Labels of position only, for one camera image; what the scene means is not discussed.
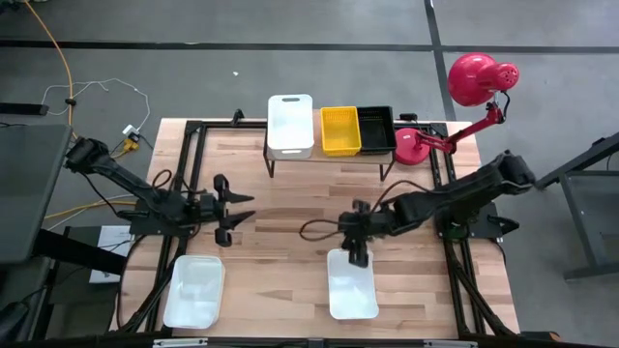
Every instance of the red lamp shade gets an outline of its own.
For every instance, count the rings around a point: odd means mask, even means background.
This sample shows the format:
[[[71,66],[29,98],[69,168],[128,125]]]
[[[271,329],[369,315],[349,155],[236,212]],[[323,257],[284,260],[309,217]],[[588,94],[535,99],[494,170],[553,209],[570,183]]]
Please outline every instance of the red lamp shade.
[[[459,57],[447,78],[449,93],[462,106],[489,101],[495,91],[507,91],[518,82],[520,72],[512,63],[496,63],[484,53]]]

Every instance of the white cable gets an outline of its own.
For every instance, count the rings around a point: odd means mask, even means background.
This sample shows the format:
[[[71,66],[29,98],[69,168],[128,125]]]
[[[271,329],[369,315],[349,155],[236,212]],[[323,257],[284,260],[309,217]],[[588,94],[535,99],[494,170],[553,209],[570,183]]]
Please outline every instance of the white cable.
[[[113,196],[113,197],[106,197],[105,199],[107,199],[107,200],[112,200],[112,199],[127,198],[127,197],[133,197],[133,195],[132,195],[132,194],[120,194],[120,195],[115,195],[115,196]],[[98,203],[104,203],[104,201],[103,201],[102,199],[100,199],[99,201],[97,201],[97,202],[95,202],[95,203],[93,203],[93,204],[98,204]],[[49,230],[49,231],[53,230],[54,228],[56,228],[56,227],[60,226],[61,224],[63,224],[63,223],[65,223],[65,222],[69,221],[70,219],[75,218],[75,217],[77,217],[78,215],[80,215],[80,214],[84,213],[84,212],[85,212],[85,211],[87,211],[88,209],[90,209],[90,208],[84,208],[84,209],[80,210],[79,212],[77,212],[77,213],[75,213],[75,214],[73,214],[73,215],[71,215],[71,216],[69,216],[69,217],[65,217],[63,220],[59,221],[59,222],[58,222],[58,223],[56,223],[55,225],[53,225],[53,226],[51,226],[51,227],[47,228],[47,230]]]
[[[136,92],[137,94],[139,94],[142,97],[144,97],[144,101],[146,102],[146,116],[142,120],[142,123],[140,123],[139,126],[136,128],[138,131],[140,131],[142,126],[144,126],[146,121],[148,121],[148,118],[151,116],[151,105],[148,102],[148,96],[145,93],[140,92],[140,90],[138,90],[135,86],[133,86],[130,83],[127,83],[127,82],[125,82],[125,81],[123,81],[123,80],[121,80],[119,78],[116,78],[116,77],[109,78],[109,79],[104,80],[104,81],[74,82],[73,85],[76,85],[76,84],[85,84],[86,85],[84,88],[79,90],[79,92],[74,94],[74,99],[80,93],[84,92],[86,90],[86,88],[90,87],[90,85],[95,84],[95,83],[99,84],[101,86],[101,88],[103,88],[104,91],[108,92],[109,90],[107,88],[105,88],[105,86],[103,86],[103,84],[107,83],[107,82],[111,82],[111,81],[117,81],[119,83],[124,84],[125,86],[131,87],[131,88],[133,88],[134,92]],[[45,89],[45,92],[43,93],[43,100],[41,101],[41,104],[45,103],[45,99],[47,98],[47,92],[49,92],[49,90],[52,89],[52,88],[69,88],[69,85],[51,85],[51,86],[47,87]],[[50,114],[50,115],[60,116],[60,115],[64,114],[67,111],[69,111],[69,107],[68,106],[64,110],[62,110],[61,112],[47,111],[47,113]]]

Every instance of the red lamp base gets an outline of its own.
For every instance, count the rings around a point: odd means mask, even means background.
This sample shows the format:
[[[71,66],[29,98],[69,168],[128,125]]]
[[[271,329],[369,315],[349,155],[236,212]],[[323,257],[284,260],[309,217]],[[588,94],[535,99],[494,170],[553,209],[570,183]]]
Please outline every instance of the red lamp base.
[[[396,131],[396,160],[398,163],[415,165],[429,156],[429,146],[417,142],[418,130],[401,129]]]

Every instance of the white paper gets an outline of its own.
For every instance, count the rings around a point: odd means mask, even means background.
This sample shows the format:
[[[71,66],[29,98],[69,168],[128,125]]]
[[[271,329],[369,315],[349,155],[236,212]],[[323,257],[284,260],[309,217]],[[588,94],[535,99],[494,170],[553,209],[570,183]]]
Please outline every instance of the white paper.
[[[113,253],[127,256],[129,253],[129,248],[131,246],[131,242],[126,242],[119,246],[119,243],[123,243],[125,241],[131,240],[132,235],[129,234],[129,226],[102,226],[101,234],[99,235],[99,242],[97,243],[97,247],[102,247],[102,249],[112,251]],[[118,282],[120,280],[119,275],[109,274],[107,272],[101,271],[91,271],[90,273],[90,283],[110,283],[110,282]]]

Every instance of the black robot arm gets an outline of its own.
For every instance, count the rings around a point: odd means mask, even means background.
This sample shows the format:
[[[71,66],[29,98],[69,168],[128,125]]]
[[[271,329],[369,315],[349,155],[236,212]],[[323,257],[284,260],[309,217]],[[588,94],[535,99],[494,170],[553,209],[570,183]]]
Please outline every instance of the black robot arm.
[[[372,239],[416,229],[433,216],[439,230],[449,233],[474,218],[492,199],[525,193],[534,183],[524,160],[506,151],[476,172],[435,190],[400,194],[378,202],[373,209],[355,200],[355,211],[339,216],[338,228],[344,233],[341,247],[349,251],[351,264],[367,267],[367,242]]]
[[[134,234],[183,237],[189,236],[195,226],[201,223],[218,221],[220,228],[216,230],[216,242],[222,247],[229,247],[231,237],[228,230],[234,229],[254,213],[228,214],[226,203],[245,202],[253,197],[231,192],[229,183],[222,174],[213,179],[217,197],[206,191],[201,192],[197,199],[196,192],[189,192],[188,197],[185,197],[180,190],[153,187],[135,176],[109,155],[105,144],[95,139],[78,138],[67,153],[65,166],[82,175],[102,175],[138,197],[134,211],[118,213],[119,218],[132,222],[131,231]],[[171,172],[169,175],[168,181],[183,180],[182,174],[173,178]]]

